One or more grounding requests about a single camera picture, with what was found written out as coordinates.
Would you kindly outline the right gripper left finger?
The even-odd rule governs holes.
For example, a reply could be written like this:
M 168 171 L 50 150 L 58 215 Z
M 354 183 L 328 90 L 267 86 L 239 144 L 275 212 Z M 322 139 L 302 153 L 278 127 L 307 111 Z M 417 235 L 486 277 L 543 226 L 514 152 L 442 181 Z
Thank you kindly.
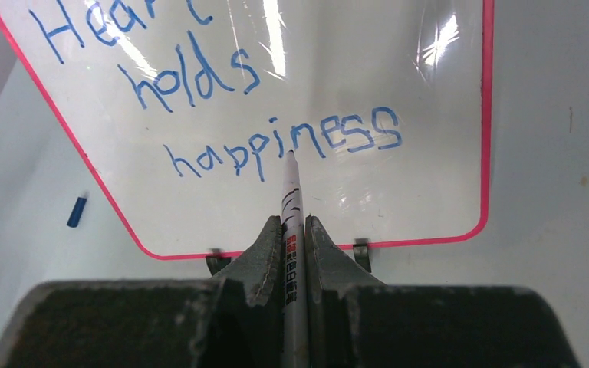
M 0 367 L 277 367 L 281 222 L 201 280 L 49 281 L 0 339 Z

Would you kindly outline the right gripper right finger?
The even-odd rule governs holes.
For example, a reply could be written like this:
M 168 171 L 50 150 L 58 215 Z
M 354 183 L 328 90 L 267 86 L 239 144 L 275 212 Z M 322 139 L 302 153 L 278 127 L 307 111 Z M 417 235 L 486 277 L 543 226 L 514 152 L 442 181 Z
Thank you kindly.
M 314 367 L 576 367 L 551 306 L 519 286 L 387 285 L 305 221 Z

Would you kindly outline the blue capped marker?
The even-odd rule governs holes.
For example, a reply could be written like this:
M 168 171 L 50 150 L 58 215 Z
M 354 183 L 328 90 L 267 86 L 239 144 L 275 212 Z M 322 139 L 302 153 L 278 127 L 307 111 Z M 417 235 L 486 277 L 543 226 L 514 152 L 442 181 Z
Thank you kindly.
M 285 155 L 281 230 L 284 249 L 284 343 L 281 362 L 283 367 L 309 367 L 303 205 L 298 162 L 292 150 Z

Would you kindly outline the pink framed whiteboard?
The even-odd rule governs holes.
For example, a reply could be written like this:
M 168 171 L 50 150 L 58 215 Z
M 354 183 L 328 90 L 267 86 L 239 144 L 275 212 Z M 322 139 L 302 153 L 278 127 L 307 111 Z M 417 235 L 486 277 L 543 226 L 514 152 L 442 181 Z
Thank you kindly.
M 489 217 L 493 1 L 0 1 L 0 29 L 137 247 L 238 255 L 285 203 L 348 248 Z

